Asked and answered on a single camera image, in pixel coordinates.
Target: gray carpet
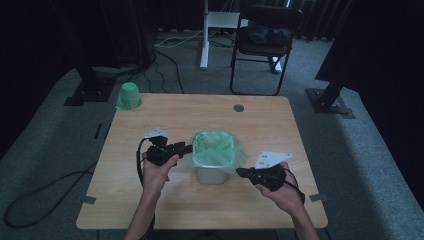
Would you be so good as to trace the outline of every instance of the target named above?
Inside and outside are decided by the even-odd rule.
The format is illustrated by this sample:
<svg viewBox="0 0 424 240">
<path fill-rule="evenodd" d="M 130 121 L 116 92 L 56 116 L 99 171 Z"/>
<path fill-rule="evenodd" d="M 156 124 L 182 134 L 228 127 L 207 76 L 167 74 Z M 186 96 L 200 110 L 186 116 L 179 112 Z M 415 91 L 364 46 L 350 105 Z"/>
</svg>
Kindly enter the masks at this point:
<svg viewBox="0 0 424 240">
<path fill-rule="evenodd" d="M 160 37 L 190 34 L 168 33 Z M 213 40 L 231 44 L 223 37 L 216 36 Z M 348 89 L 341 93 L 355 119 L 317 114 L 312 109 L 305 89 L 327 86 L 328 83 L 316 81 L 314 77 L 330 47 L 331 42 L 296 40 L 280 92 L 291 102 L 319 191 L 328 197 L 324 202 L 329 220 L 327 229 L 333 239 L 424 239 L 424 213 L 359 95 Z M 231 94 L 228 67 L 231 48 L 211 45 L 205 71 L 199 69 L 200 48 L 200 41 L 189 41 L 157 50 L 178 63 L 185 93 Z M 160 54 L 156 62 L 157 65 L 153 64 L 131 80 L 139 85 L 141 92 L 180 93 L 175 65 Z M 97 70 L 117 72 L 107 68 Z M 270 79 L 278 77 L 270 73 L 266 64 L 249 67 L 240 64 L 237 70 L 236 77 L 242 81 L 237 87 L 251 91 L 271 91 L 275 81 Z M 58 80 L 31 123 L 0 161 L 2 215 L 17 197 L 65 174 L 85 170 L 98 159 L 107 126 L 113 119 L 119 88 L 128 78 L 119 78 L 120 83 L 116 84 L 107 103 L 85 103 L 82 107 L 63 106 L 79 84 L 77 72 L 72 70 Z M 102 128 L 96 137 L 99 124 Z M 43 217 L 77 178 L 78 175 L 71 176 L 20 202 L 9 212 L 10 221 L 20 225 Z M 96 231 L 80 230 L 75 225 L 89 182 L 90 176 L 84 176 L 58 208 L 34 226 L 15 229 L 0 223 L 0 239 L 96 239 Z M 322 239 L 327 239 L 322 229 L 318 231 Z M 292 230 L 277 229 L 276 233 L 278 239 L 294 239 Z M 100 239 L 120 239 L 124 231 L 104 230 L 99 234 Z M 201 232 L 168 231 L 159 232 L 158 238 L 193 239 L 199 234 Z M 271 236 L 269 231 L 259 234 L 218 231 L 197 239 L 272 239 Z"/>
</svg>

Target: white table leg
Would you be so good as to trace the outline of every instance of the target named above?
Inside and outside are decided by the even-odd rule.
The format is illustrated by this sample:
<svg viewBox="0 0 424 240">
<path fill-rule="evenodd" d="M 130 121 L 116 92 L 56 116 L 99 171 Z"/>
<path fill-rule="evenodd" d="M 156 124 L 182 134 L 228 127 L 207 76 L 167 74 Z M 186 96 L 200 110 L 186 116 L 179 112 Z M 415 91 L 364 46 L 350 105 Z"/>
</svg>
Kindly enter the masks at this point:
<svg viewBox="0 0 424 240">
<path fill-rule="evenodd" d="M 203 16 L 203 47 L 202 57 L 200 60 L 200 69 L 205 70 L 208 67 L 208 54 L 209 54 L 209 39 L 208 39 L 208 0 L 205 0 L 205 13 Z"/>
</svg>

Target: chair backrest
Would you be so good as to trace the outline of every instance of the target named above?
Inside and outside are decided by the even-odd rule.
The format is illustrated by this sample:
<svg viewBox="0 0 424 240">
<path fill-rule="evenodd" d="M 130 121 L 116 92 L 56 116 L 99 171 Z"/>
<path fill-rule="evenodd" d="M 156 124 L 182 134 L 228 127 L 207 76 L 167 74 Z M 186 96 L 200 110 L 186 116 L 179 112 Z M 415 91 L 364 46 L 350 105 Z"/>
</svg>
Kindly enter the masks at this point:
<svg viewBox="0 0 424 240">
<path fill-rule="evenodd" d="M 303 13 L 294 8 L 282 8 L 254 5 L 243 9 L 239 17 L 239 26 L 243 19 L 274 29 L 299 30 L 303 22 Z"/>
</svg>

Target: handheld controller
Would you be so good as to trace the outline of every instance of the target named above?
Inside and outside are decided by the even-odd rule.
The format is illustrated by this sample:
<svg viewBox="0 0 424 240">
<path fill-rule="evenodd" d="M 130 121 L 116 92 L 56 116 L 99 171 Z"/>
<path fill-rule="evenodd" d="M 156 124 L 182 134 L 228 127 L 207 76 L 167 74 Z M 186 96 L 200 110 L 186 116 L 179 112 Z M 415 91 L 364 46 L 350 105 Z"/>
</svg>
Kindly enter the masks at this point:
<svg viewBox="0 0 424 240">
<path fill-rule="evenodd" d="M 280 189 L 286 179 L 286 172 L 280 164 L 265 169 L 237 168 L 236 171 L 240 177 L 249 178 L 253 185 L 261 184 L 271 192 Z"/>
<path fill-rule="evenodd" d="M 164 136 L 152 137 L 149 138 L 149 141 L 153 145 L 146 151 L 147 160 L 157 166 L 162 166 L 175 154 L 178 154 L 178 156 L 182 158 L 184 154 L 193 151 L 193 146 L 186 146 L 185 142 L 166 145 L 168 138 Z"/>
</svg>

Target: black tripod base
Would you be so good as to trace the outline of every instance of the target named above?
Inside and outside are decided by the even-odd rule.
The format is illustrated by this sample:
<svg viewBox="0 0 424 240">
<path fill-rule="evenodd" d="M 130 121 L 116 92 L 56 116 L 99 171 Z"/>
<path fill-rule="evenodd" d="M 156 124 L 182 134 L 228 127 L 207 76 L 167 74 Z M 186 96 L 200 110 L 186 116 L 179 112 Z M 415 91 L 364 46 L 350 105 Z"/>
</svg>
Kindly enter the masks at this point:
<svg viewBox="0 0 424 240">
<path fill-rule="evenodd" d="M 88 86 L 81 81 L 72 97 L 68 97 L 64 106 L 82 106 L 85 102 L 107 102 L 116 82 L 116 78 L 99 79 L 97 86 Z"/>
<path fill-rule="evenodd" d="M 308 94 L 309 100 L 311 101 L 312 107 L 316 113 L 340 114 L 344 119 L 356 119 L 352 109 L 346 107 L 340 96 L 338 96 L 336 101 L 334 101 L 334 103 L 329 107 L 320 104 L 320 97 L 323 92 L 324 89 L 306 89 L 306 93 Z"/>
</svg>

